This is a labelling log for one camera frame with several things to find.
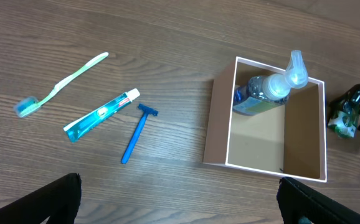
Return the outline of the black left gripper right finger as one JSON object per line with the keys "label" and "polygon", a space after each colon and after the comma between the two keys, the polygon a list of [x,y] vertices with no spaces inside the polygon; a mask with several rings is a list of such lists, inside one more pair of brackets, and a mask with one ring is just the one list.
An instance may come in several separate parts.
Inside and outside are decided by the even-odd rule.
{"label": "black left gripper right finger", "polygon": [[283,177],[279,184],[277,202],[284,224],[360,224],[359,213],[296,179]]}

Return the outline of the blue disposable razor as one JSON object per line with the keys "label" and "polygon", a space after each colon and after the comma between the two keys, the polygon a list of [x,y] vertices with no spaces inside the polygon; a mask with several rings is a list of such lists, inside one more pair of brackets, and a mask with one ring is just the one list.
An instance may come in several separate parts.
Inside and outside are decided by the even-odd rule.
{"label": "blue disposable razor", "polygon": [[128,144],[128,147],[126,148],[125,150],[125,153],[121,159],[121,163],[122,164],[126,164],[128,162],[128,160],[130,159],[131,157],[131,154],[133,152],[133,149],[135,148],[136,146],[136,143],[138,142],[138,139],[141,135],[141,132],[144,128],[144,125],[146,123],[146,120],[148,118],[149,115],[153,115],[153,116],[157,116],[158,115],[158,111],[153,109],[153,108],[150,108],[149,106],[146,106],[146,105],[143,105],[143,104],[139,104],[138,105],[138,109],[141,110],[143,112],[143,115],[133,133],[133,136],[132,138],[130,139],[130,142]]}

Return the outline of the blue pump bottle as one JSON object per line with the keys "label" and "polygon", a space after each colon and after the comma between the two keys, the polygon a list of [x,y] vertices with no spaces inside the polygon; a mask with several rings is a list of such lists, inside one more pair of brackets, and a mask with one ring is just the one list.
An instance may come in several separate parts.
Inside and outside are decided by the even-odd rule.
{"label": "blue pump bottle", "polygon": [[301,89],[308,83],[308,72],[302,52],[293,50],[284,74],[254,76],[234,90],[233,111],[253,116],[278,106],[289,99],[292,88]]}

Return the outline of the green soap packet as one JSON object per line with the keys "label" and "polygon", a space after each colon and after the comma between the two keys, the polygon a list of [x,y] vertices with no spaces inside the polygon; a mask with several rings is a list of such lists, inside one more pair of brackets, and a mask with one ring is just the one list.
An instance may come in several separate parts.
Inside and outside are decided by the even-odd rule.
{"label": "green soap packet", "polygon": [[359,106],[348,100],[341,100],[334,102],[330,108],[331,116],[327,127],[343,139],[353,138],[358,126]]}

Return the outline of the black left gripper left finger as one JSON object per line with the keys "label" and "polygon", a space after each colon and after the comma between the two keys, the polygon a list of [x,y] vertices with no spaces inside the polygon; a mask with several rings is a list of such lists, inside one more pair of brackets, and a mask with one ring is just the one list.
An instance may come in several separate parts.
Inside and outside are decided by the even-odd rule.
{"label": "black left gripper left finger", "polygon": [[0,223],[74,224],[81,196],[80,175],[69,173],[0,208]]}

